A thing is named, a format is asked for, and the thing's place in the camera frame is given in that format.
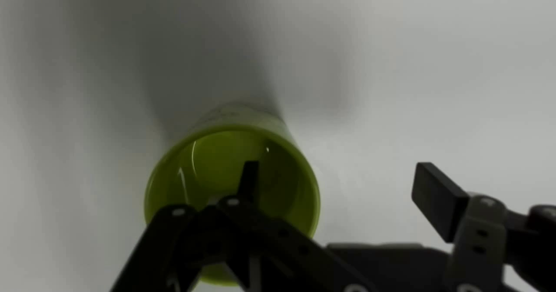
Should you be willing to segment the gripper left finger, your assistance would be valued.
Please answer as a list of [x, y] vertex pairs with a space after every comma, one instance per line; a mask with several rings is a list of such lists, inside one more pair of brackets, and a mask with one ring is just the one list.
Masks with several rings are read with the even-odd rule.
[[258, 170], [258, 162], [246, 162], [238, 191], [201, 211], [159, 209], [110, 292], [192, 292], [211, 265], [223, 265], [244, 292], [377, 292], [353, 267], [253, 204]]

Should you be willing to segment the green mug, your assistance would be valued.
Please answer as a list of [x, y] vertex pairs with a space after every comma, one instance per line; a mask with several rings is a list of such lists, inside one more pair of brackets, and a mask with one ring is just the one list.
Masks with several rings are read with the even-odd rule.
[[246, 103], [211, 110], [157, 162], [146, 185], [146, 223], [167, 205], [201, 210], [237, 192], [247, 161], [260, 164], [258, 207], [313, 237], [321, 207], [314, 171], [284, 120]]

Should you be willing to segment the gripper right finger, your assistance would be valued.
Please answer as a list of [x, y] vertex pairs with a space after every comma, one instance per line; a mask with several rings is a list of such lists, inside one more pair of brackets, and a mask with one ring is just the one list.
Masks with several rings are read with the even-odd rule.
[[464, 191], [431, 162], [417, 163], [411, 198], [453, 245], [446, 292], [509, 292], [506, 265], [537, 292], [556, 292], [556, 205], [516, 213], [492, 196]]

